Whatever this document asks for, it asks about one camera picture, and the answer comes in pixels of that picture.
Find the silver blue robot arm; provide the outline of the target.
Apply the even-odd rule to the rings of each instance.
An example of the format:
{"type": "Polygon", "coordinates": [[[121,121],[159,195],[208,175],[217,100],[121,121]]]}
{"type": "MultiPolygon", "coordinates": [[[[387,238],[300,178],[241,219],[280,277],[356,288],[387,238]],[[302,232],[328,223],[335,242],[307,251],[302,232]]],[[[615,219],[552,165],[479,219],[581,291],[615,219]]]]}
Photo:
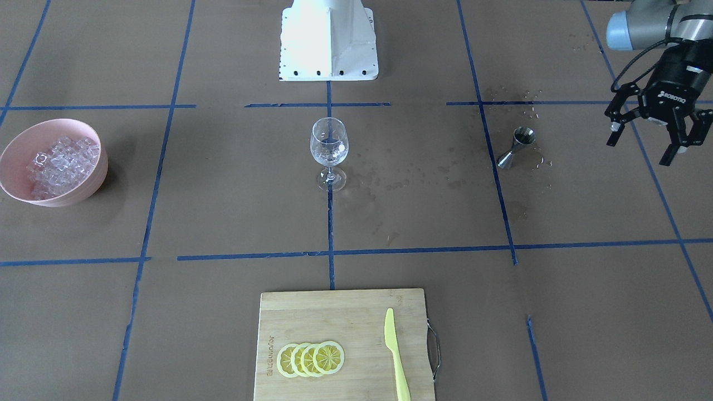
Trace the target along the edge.
{"type": "Polygon", "coordinates": [[[660,160],[667,167],[675,155],[700,146],[711,129],[711,110],[697,100],[711,79],[712,3],[710,1],[634,1],[611,16],[608,48],[638,51],[639,57],[662,48],[660,59],[637,81],[611,84],[613,100],[604,114],[611,120],[609,146],[624,127],[640,118],[666,127],[670,144],[660,160]]]}

